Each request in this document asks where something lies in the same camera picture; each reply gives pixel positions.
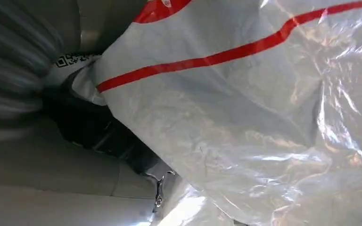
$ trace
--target red stripe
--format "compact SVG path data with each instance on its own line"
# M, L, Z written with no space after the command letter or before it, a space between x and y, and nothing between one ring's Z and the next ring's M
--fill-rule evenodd
M188 59L173 63L143 67L106 80L99 84L97 88L99 92L103 92L108 89L112 89L160 73L176 72L189 68L211 66L250 56L285 42L285 40L291 34L292 30L300 24L318 19L322 15L332 15L357 8L362 8L362 1L331 6L328 8L322 8L316 11L300 14L289 19L279 31L258 41L203 58Z
M147 24L163 20L173 14L176 14L191 1L192 0L148 1L141 13L137 16L137 18L135 18L134 22L140 24Z

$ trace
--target translucent plastic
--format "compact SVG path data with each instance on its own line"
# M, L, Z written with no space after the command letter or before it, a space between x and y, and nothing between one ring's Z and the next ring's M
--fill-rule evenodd
M362 1L151 2L95 64L113 115L233 219L362 225Z

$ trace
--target black fabric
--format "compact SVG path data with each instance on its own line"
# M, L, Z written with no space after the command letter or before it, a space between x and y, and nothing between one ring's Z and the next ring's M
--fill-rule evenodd
M71 94L68 87L74 77L71 75L61 88L42 93L44 112L56 122L63 138L85 149L124 159L137 173L155 165L159 158L115 119L107 106Z

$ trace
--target white plastic bag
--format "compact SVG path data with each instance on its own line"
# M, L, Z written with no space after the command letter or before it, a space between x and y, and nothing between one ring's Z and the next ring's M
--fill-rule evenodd
M230 217L362 224L362 1L153 0L94 74Z

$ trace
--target qr code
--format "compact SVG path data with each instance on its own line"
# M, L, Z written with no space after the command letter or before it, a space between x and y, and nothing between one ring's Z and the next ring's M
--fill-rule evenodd
M91 59L94 56L98 56L96 54L64 54L59 58L56 62L57 67L66 67L69 65L76 64L78 62L83 62Z

